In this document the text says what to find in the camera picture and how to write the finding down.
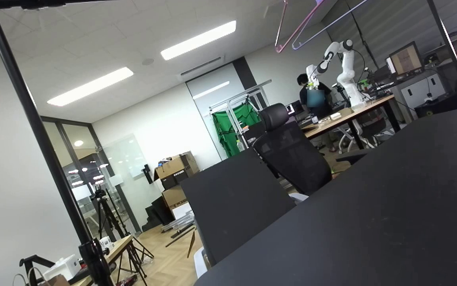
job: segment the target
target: white wall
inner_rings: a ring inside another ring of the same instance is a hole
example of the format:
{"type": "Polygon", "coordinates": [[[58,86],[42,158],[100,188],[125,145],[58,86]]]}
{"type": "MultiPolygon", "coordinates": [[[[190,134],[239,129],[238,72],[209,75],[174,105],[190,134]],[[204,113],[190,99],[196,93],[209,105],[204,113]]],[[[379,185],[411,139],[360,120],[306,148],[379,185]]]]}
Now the white wall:
{"type": "MultiPolygon", "coordinates": [[[[303,32],[303,38],[312,35],[319,27],[312,27],[303,32]]],[[[274,46],[269,45],[257,53],[247,54],[246,61],[253,73],[257,83],[273,80],[263,88],[268,104],[292,104],[298,100],[299,86],[296,85],[296,77],[304,73],[306,65],[317,65],[323,59],[323,51],[330,45],[326,34],[319,35],[309,45],[298,51],[287,48],[282,54],[274,53],[274,46]]],[[[325,86],[331,86],[339,75],[339,61],[333,59],[326,73],[320,75],[319,80],[325,86]]]]}
{"type": "MultiPolygon", "coordinates": [[[[192,151],[201,170],[219,162],[219,154],[185,85],[104,118],[95,123],[93,127],[101,147],[112,147],[133,135],[147,161],[142,164],[149,164],[152,169],[158,161],[184,151],[192,151]]],[[[122,189],[139,224],[144,224],[147,218],[144,208],[160,194],[161,186],[155,183],[150,189],[131,189],[138,185],[149,186],[139,177],[131,183],[122,185],[122,189]]]]}
{"type": "Polygon", "coordinates": [[[77,255],[77,239],[0,65],[0,286],[20,258],[77,255]]]}

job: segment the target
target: black chair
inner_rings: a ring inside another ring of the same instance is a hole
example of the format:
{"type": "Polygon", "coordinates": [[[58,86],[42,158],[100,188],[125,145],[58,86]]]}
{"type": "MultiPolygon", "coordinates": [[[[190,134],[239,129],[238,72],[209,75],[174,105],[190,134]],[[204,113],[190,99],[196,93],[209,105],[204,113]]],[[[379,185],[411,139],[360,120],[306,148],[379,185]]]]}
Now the black chair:
{"type": "Polygon", "coordinates": [[[331,172],[323,156],[314,148],[295,121],[288,121],[282,104],[260,112],[266,134],[253,143],[263,162],[298,193],[312,194],[331,180],[331,172]]]}
{"type": "Polygon", "coordinates": [[[211,266],[293,208],[293,201],[252,151],[212,166],[180,186],[211,266]]]}

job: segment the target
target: wall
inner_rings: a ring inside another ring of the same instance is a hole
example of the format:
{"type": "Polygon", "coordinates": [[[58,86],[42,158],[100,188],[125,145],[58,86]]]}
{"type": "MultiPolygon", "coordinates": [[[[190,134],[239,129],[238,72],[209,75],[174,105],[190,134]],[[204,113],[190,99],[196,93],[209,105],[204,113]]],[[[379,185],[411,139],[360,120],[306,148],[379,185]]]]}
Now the wall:
{"type": "MultiPolygon", "coordinates": [[[[323,19],[323,24],[330,24],[347,11],[347,4],[353,7],[358,2],[360,0],[338,2],[323,19]]],[[[447,31],[457,31],[457,0],[434,0],[434,4],[447,31]]],[[[384,67],[384,61],[390,53],[395,53],[411,42],[415,42],[422,58],[426,58],[434,48],[442,45],[426,0],[368,0],[353,11],[353,16],[379,67],[384,67]]],[[[353,40],[355,50],[365,58],[365,65],[374,69],[350,16],[330,27],[328,34],[338,42],[353,40]]],[[[361,58],[355,58],[355,65],[357,70],[363,69],[361,58]]]]}
{"type": "Polygon", "coordinates": [[[20,258],[77,255],[77,239],[0,65],[0,286],[20,258]]]}
{"type": "MultiPolygon", "coordinates": [[[[93,127],[103,148],[112,148],[133,135],[147,161],[142,164],[149,164],[150,169],[158,161],[184,151],[193,153],[201,170],[219,162],[219,154],[185,85],[104,118],[93,127]]],[[[160,183],[149,186],[139,177],[123,183],[122,189],[139,224],[144,224],[147,218],[144,208],[160,196],[160,183]]]]}
{"type": "MultiPolygon", "coordinates": [[[[319,29],[320,26],[304,31],[301,38],[312,35],[319,29]]],[[[287,48],[282,54],[276,54],[274,46],[269,45],[260,51],[247,54],[246,61],[255,81],[263,83],[273,80],[273,83],[263,88],[268,104],[282,102],[287,105],[298,100],[299,86],[296,85],[296,77],[304,73],[306,65],[320,64],[328,45],[328,35],[322,34],[299,51],[287,48]]],[[[320,75],[319,80],[323,85],[331,86],[339,73],[339,61],[333,59],[328,72],[320,75]]]]}

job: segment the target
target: fluorescent light panel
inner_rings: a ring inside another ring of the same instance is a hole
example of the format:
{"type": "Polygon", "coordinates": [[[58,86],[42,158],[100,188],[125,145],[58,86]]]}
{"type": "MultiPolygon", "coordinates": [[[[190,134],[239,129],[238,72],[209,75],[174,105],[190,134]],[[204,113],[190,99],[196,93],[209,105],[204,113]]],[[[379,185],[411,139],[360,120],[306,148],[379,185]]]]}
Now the fluorescent light panel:
{"type": "Polygon", "coordinates": [[[185,40],[182,43],[177,43],[177,45],[174,45],[171,48],[166,48],[160,54],[161,54],[161,58],[165,61],[169,61],[169,59],[179,58],[180,54],[193,51],[193,50],[196,50],[200,46],[212,43],[212,42],[215,42],[219,38],[223,38],[223,37],[233,34],[234,31],[236,31],[236,21],[230,21],[227,24],[222,24],[222,26],[215,27],[215,29],[203,32],[203,34],[200,34],[200,35],[196,35],[193,38],[188,38],[188,40],[185,40]]]}
{"type": "Polygon", "coordinates": [[[71,183],[73,188],[81,186],[81,185],[82,185],[82,181],[73,181],[71,183]]]}
{"type": "Polygon", "coordinates": [[[204,96],[207,96],[207,94],[212,94],[212,93],[215,93],[215,91],[219,91],[219,89],[222,89],[222,88],[225,88],[225,86],[228,86],[228,85],[230,85],[230,81],[225,81],[225,83],[222,83],[222,85],[212,86],[211,89],[193,96],[193,100],[198,100],[200,97],[204,97],[204,96]]]}
{"type": "Polygon", "coordinates": [[[82,140],[76,140],[76,142],[73,142],[73,147],[82,147],[82,145],[84,145],[82,140]]]}
{"type": "Polygon", "coordinates": [[[60,94],[54,99],[50,99],[47,104],[55,105],[55,107],[65,107],[69,105],[71,102],[81,100],[84,97],[88,97],[101,89],[106,89],[119,81],[123,81],[127,78],[133,77],[133,72],[127,67],[119,69],[115,72],[111,72],[101,78],[96,78],[93,81],[88,81],[79,88],[74,88],[65,94],[60,94]]]}

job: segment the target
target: desk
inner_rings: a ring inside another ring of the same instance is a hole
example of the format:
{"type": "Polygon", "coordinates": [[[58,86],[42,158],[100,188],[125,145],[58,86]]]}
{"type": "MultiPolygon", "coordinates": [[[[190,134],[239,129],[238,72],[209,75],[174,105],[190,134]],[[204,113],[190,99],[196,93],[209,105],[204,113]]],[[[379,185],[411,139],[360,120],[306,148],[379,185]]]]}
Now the desk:
{"type": "Polygon", "coordinates": [[[350,108],[344,108],[341,110],[341,118],[333,121],[330,118],[325,118],[322,120],[317,126],[314,124],[307,124],[303,127],[304,131],[304,135],[307,140],[323,134],[323,132],[328,132],[341,124],[349,124],[352,134],[355,134],[355,142],[357,142],[357,147],[361,150],[363,148],[363,143],[360,142],[360,139],[357,137],[357,132],[355,132],[355,127],[353,124],[350,123],[352,120],[355,120],[357,116],[360,115],[365,115],[374,108],[379,108],[379,107],[384,107],[385,113],[387,113],[387,118],[388,118],[388,123],[392,124],[393,131],[398,132],[399,131],[399,124],[396,121],[396,116],[393,115],[392,108],[390,108],[390,100],[393,100],[393,96],[387,96],[387,97],[382,97],[382,99],[377,99],[374,102],[368,102],[365,108],[358,110],[358,112],[352,112],[350,108]]]}
{"type": "Polygon", "coordinates": [[[196,286],[455,286],[457,112],[412,123],[196,286]]]}
{"type": "MultiPolygon", "coordinates": [[[[120,270],[125,270],[125,272],[133,272],[133,270],[127,270],[127,269],[122,269],[120,267],[120,263],[122,263],[122,253],[127,251],[128,253],[128,259],[130,259],[130,264],[133,264],[134,267],[134,272],[139,275],[139,278],[142,280],[142,283],[146,285],[146,274],[141,267],[141,263],[144,259],[144,255],[149,253],[146,248],[142,248],[141,251],[141,258],[138,258],[138,253],[136,253],[136,248],[133,245],[133,237],[131,236],[127,236],[117,242],[114,242],[114,248],[104,256],[104,261],[106,264],[112,264],[115,263],[115,259],[119,259],[119,266],[117,266],[117,282],[119,282],[119,274],[120,270]]],[[[88,286],[92,285],[92,278],[90,277],[85,277],[84,280],[74,283],[74,286],[88,286]]]]}

